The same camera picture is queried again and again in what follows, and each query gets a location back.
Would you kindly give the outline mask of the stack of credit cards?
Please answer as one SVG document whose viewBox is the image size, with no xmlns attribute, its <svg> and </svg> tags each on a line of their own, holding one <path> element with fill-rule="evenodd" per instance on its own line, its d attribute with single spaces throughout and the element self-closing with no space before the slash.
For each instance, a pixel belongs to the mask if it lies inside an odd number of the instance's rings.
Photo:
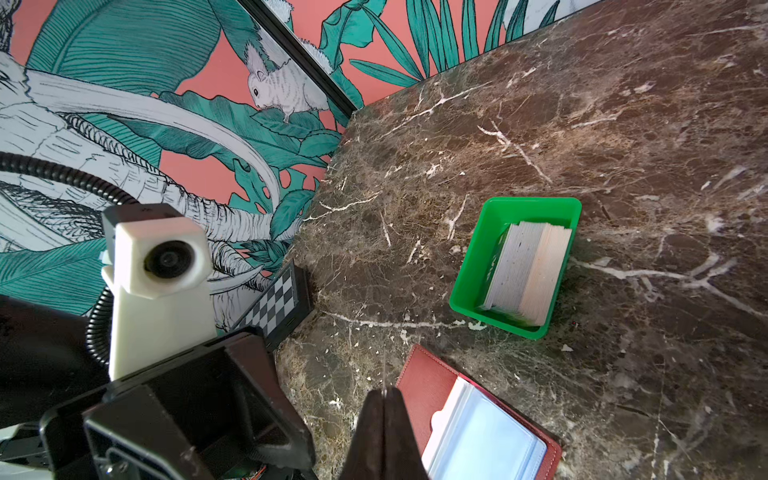
<svg viewBox="0 0 768 480">
<path fill-rule="evenodd" d="M 555 297 L 572 231 L 522 221 L 499 238 L 479 308 L 524 327 L 545 324 Z"/>
</svg>

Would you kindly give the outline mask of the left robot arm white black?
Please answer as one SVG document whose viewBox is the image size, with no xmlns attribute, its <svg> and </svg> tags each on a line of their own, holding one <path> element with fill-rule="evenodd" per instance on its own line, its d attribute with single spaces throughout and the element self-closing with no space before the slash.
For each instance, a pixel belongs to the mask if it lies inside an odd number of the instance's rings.
<svg viewBox="0 0 768 480">
<path fill-rule="evenodd" d="M 309 477 L 312 435 L 247 327 L 110 380 L 86 322 L 1 300 L 1 459 L 54 479 Z"/>
</svg>

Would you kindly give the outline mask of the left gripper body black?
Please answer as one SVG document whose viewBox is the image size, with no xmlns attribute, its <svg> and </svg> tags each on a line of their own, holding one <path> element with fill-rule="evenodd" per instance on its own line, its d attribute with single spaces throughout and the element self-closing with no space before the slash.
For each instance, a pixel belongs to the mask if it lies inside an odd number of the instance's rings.
<svg viewBox="0 0 768 480">
<path fill-rule="evenodd" d="M 204 342 L 46 412 L 56 479 L 312 479 L 311 432 L 256 327 Z"/>
</svg>

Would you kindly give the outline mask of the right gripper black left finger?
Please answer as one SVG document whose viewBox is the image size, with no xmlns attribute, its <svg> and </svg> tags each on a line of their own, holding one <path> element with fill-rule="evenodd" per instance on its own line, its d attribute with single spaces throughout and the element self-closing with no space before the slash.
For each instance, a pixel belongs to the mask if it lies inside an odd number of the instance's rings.
<svg viewBox="0 0 768 480">
<path fill-rule="evenodd" d="M 367 394 L 339 479 L 384 478 L 384 400 L 384 390 L 375 389 Z"/>
</svg>

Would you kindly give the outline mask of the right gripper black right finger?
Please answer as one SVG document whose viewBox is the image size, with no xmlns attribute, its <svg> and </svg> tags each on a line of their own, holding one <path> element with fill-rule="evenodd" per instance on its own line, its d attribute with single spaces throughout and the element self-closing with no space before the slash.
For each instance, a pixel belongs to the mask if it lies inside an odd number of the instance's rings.
<svg viewBox="0 0 768 480">
<path fill-rule="evenodd" d="M 384 394 L 383 438 L 384 479 L 428 479 L 403 396 L 394 387 Z"/>
</svg>

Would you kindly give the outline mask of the green plastic tray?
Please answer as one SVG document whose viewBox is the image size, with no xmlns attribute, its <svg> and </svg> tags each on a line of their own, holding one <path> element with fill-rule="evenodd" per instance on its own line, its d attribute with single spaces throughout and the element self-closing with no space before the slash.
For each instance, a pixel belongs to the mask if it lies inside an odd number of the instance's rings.
<svg viewBox="0 0 768 480">
<path fill-rule="evenodd" d="M 449 297 L 451 309 L 487 326 L 493 326 L 528 340 L 543 338 L 550 328 L 555 303 L 551 302 L 541 326 L 525 326 L 520 321 L 481 308 L 487 293 L 487 274 L 499 239 L 509 226 L 522 221 L 560 225 L 576 232 L 582 203 L 573 197 L 493 197 L 481 208 L 467 253 Z"/>
</svg>

